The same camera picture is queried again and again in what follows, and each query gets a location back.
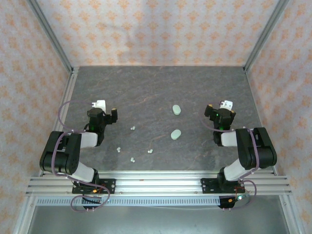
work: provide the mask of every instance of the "patterned wallpaper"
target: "patterned wallpaper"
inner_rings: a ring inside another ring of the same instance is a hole
[[[312,1],[291,0],[249,73],[260,119],[312,230]]]
[[[25,0],[0,1],[0,233],[10,234],[68,74]]]
[[[73,66],[242,66],[277,2],[39,0]]]

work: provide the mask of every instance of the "gray tabletop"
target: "gray tabletop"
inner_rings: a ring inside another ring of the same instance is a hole
[[[118,121],[106,126],[100,146],[80,151],[80,161],[98,170],[219,170],[231,164],[237,149],[215,145],[200,122],[213,126],[204,116],[212,102],[233,101],[233,128],[260,126],[241,67],[80,67],[72,100],[99,99],[106,100],[106,112],[118,109]],[[70,104],[65,123],[82,129],[89,109]],[[170,137],[175,129],[182,132],[178,140]]]

